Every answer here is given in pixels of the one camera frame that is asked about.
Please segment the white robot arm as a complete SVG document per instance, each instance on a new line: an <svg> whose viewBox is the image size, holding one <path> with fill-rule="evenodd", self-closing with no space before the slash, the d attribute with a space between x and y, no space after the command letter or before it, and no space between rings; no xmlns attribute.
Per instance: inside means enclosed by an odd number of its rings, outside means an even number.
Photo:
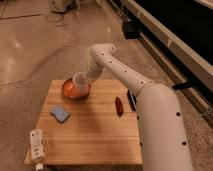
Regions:
<svg viewBox="0 0 213 171"><path fill-rule="evenodd" d="M121 63L114 58L115 52L112 43L92 45L87 76L94 81L106 68L136 97L143 171L193 171L182 111L174 91Z"/></svg>

